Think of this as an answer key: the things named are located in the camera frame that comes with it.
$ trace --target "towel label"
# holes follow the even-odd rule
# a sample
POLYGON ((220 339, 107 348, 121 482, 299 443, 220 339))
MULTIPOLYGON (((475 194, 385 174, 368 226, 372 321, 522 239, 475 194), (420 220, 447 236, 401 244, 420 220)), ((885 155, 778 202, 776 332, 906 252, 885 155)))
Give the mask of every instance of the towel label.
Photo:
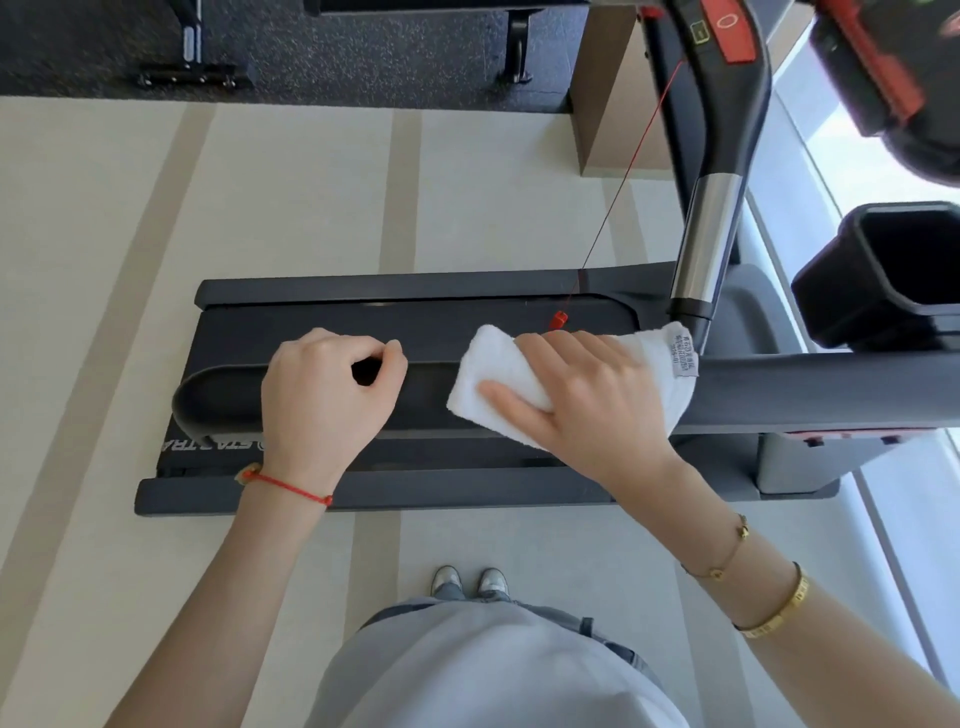
POLYGON ((699 376, 697 352, 693 350, 693 339, 686 331, 673 337, 670 345, 670 358, 673 360, 673 376, 699 376))

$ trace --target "t-shirt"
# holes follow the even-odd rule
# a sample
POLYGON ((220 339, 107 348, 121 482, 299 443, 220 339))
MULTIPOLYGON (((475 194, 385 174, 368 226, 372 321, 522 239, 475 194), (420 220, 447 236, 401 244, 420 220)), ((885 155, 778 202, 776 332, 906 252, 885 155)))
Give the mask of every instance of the t-shirt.
POLYGON ((306 728, 687 728, 604 645, 509 603, 371 624, 333 658, 306 728))

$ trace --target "gold bracelet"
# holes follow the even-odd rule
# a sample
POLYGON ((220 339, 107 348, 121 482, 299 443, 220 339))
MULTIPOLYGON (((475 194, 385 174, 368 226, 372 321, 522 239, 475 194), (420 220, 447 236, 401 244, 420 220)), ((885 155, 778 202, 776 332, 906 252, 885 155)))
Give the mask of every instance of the gold bracelet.
POLYGON ((736 529, 736 535, 740 537, 740 540, 736 542, 736 546, 733 548, 733 553, 730 555, 730 558, 727 559, 724 565, 722 567, 711 569, 705 574, 699 574, 691 573, 686 567, 684 567, 683 564, 681 564, 681 566, 684 567, 684 571, 697 579, 713 579, 713 581, 723 581, 723 577, 727 575, 727 569, 733 562, 733 557, 736 556, 737 552, 740 550, 740 547, 743 545, 743 542, 746 541, 747 537, 750 535, 750 526, 747 525, 747 517, 742 513, 738 513, 736 515, 740 517, 740 525, 736 529))
POLYGON ((748 640, 755 640, 759 637, 764 637, 769 635, 771 632, 774 632, 780 629, 780 626, 786 622, 787 616, 794 611, 797 607, 804 603, 807 593, 810 591, 810 580, 806 578, 804 569, 796 561, 793 562, 793 565, 797 567, 797 588, 793 591, 793 594, 787 599, 786 604, 784 604, 772 617, 767 619, 758 627, 753 627, 751 629, 741 629, 736 627, 736 631, 741 635, 746 637, 748 640))

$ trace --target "sneaker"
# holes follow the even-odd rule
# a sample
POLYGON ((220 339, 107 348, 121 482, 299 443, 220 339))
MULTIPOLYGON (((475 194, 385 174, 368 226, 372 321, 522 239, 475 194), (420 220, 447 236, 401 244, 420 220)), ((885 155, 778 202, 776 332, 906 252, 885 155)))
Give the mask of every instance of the sneaker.
POLYGON ((504 596, 510 597, 507 577, 503 575, 503 571, 500 569, 484 569, 477 584, 477 594, 482 596, 486 592, 501 592, 504 596))
POLYGON ((433 584, 430 585, 430 595, 435 596, 440 587, 446 584, 453 584, 461 592, 464 590, 464 584, 460 580, 460 573, 453 567, 440 567, 437 573, 433 575, 433 584))

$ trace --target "hand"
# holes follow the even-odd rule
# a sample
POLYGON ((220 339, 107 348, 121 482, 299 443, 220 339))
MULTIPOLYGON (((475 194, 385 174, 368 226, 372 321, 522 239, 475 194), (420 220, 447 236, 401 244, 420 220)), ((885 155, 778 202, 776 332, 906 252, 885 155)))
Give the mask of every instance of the hand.
POLYGON ((260 398, 266 445, 263 472, 329 496, 347 466, 394 411, 407 358, 398 341, 338 336, 314 328, 276 350, 260 398), (383 364, 369 387, 350 365, 368 356, 383 364))
POLYGON ((493 381, 480 394, 513 426, 618 500, 680 461, 667 440, 660 393, 643 362, 611 336, 525 333, 526 356, 554 411, 538 410, 493 381))

